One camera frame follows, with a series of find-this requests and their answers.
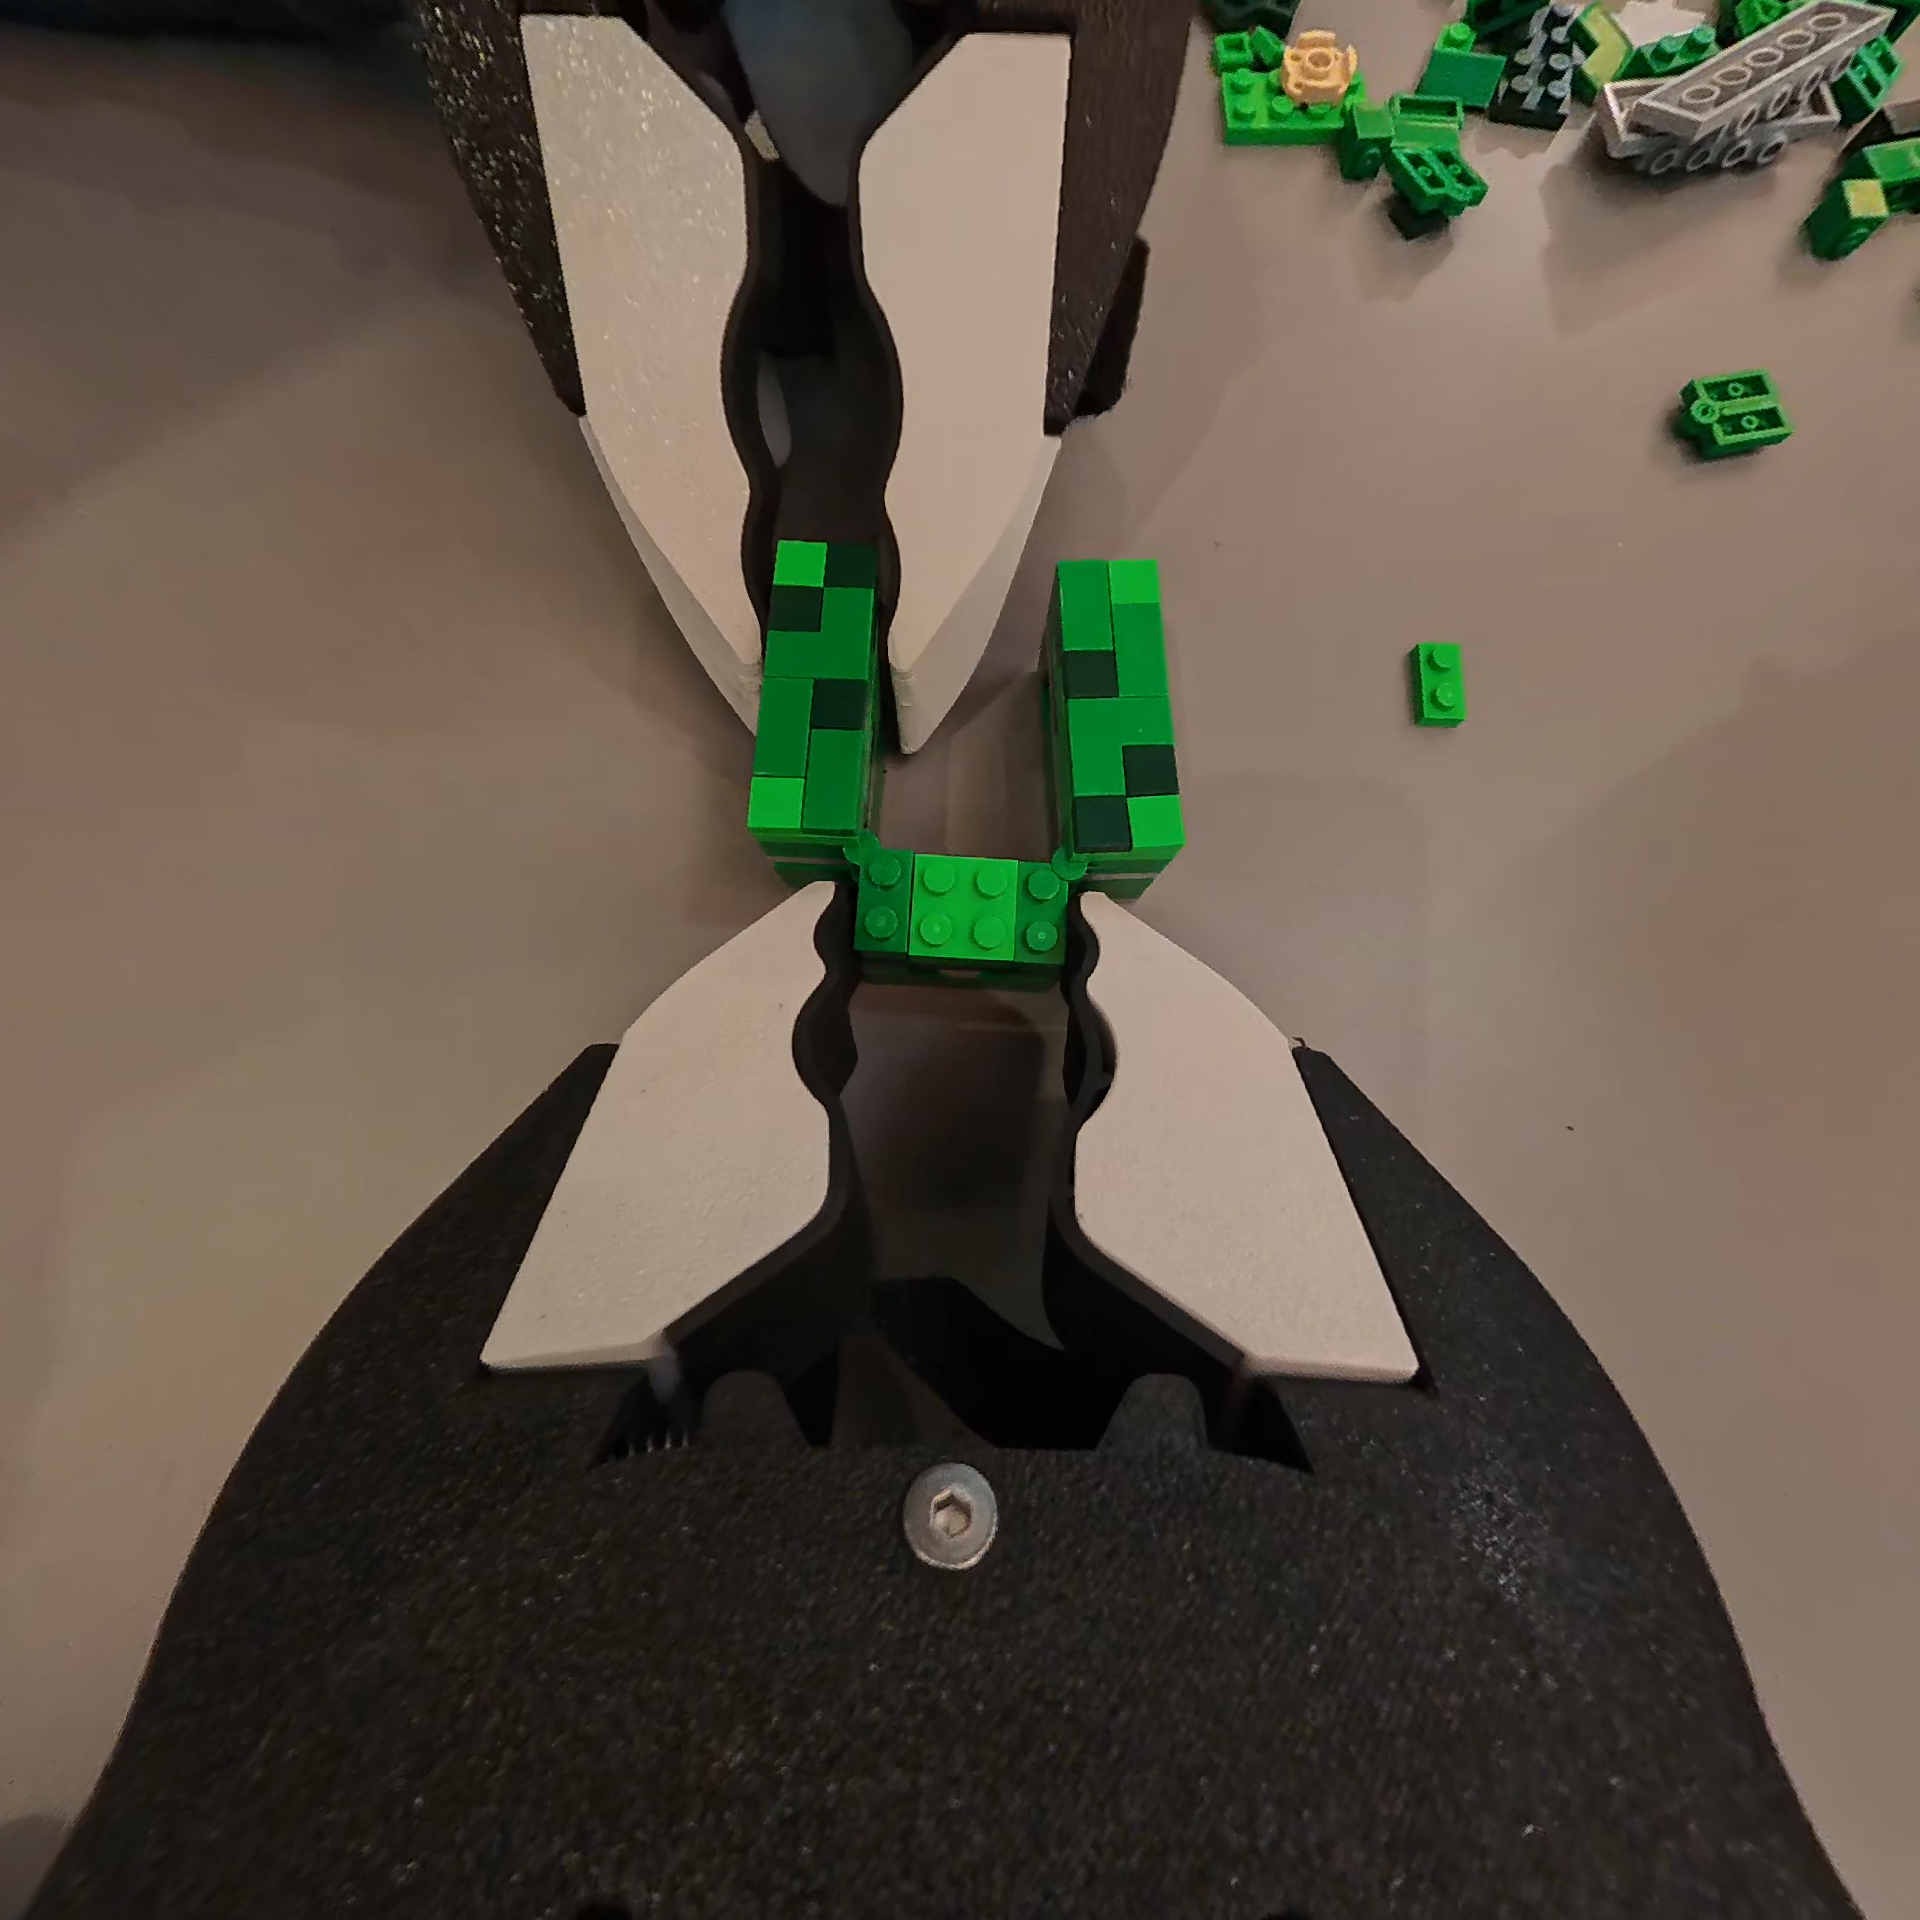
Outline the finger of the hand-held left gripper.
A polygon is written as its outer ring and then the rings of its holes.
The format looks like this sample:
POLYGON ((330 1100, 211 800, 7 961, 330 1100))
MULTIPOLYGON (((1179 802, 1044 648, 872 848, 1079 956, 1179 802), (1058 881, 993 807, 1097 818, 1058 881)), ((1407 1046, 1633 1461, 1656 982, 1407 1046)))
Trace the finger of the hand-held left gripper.
POLYGON ((724 387, 751 268, 741 143, 620 16, 525 14, 520 34, 588 448, 690 652, 754 708, 754 494, 724 387))
POLYGON ((883 503, 905 753, 979 670, 1058 459, 1044 409, 1071 63, 1066 34, 971 32, 858 161, 861 264, 901 389, 883 503))

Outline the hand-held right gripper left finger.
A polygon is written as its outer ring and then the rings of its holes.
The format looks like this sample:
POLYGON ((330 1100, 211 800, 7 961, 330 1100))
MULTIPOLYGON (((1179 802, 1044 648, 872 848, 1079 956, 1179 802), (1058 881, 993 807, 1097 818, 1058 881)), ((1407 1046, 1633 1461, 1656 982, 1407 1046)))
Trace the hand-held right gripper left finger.
POLYGON ((496 1374, 799 1380, 872 1281, 845 1091, 853 891, 815 881, 627 1031, 493 1325, 496 1374))

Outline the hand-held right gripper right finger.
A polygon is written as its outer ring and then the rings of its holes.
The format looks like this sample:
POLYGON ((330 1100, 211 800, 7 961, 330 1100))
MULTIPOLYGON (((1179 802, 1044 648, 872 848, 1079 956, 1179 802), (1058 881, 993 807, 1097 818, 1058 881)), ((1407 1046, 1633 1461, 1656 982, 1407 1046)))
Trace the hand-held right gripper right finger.
POLYGON ((1071 1148, 1091 1253, 1257 1376, 1410 1382, 1419 1355, 1289 1034, 1129 906, 1081 906, 1114 1059, 1071 1148))

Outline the green brick build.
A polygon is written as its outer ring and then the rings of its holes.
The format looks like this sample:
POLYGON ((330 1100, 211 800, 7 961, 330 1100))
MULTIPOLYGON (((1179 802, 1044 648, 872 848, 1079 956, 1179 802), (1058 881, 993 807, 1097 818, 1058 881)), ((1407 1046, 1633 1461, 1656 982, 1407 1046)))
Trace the green brick build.
POLYGON ((1069 908, 1138 900, 1188 842, 1159 564, 1058 564, 1041 660, 1055 848, 1041 860, 883 842, 879 552, 780 540, 747 827, 794 887, 853 883, 853 949, 883 978, 1044 982, 1069 908))

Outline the grey desk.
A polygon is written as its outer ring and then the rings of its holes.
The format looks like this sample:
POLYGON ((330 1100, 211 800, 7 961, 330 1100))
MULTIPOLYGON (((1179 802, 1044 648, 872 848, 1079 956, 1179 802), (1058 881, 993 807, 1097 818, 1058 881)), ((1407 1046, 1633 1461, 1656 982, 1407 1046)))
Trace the grey desk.
MULTIPOLYGON (((401 63, 4 52, 4 1822, 47 1850, 347 1289, 776 897, 748 738, 401 63)), ((1143 913, 1597 1349, 1860 1902, 1917 1849, 1917 224, 1479 140, 1439 247, 1195 50, 1133 382, 886 832, 1032 837, 1055 559, 1155 557, 1143 913), (1702 460, 1687 382, 1782 445, 1702 460), (1409 652, 1462 647, 1421 729, 1409 652)))

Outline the pile of loose bricks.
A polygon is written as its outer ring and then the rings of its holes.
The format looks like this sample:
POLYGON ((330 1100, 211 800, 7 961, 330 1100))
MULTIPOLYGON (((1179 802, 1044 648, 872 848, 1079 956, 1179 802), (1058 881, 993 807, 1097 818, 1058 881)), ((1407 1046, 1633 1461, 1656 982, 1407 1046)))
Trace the pile of loose bricks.
POLYGON ((1836 262, 1919 212, 1917 4, 1739 2, 1636 41, 1621 4, 1473 2, 1437 34, 1419 83, 1374 97, 1359 50, 1301 28, 1297 4, 1200 4, 1229 147, 1324 147, 1344 180, 1389 180, 1407 238, 1486 196, 1470 116, 1565 131, 1585 111, 1598 157, 1642 180, 1753 175, 1841 137, 1800 233, 1836 262))

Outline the green square brick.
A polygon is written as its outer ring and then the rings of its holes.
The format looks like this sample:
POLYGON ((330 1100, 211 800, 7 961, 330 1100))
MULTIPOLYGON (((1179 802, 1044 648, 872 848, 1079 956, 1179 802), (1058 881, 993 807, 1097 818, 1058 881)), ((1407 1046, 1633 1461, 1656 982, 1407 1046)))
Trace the green square brick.
POLYGON ((1786 443, 1795 423, 1766 369, 1747 369, 1687 382, 1673 431, 1701 460, 1719 462, 1786 443))

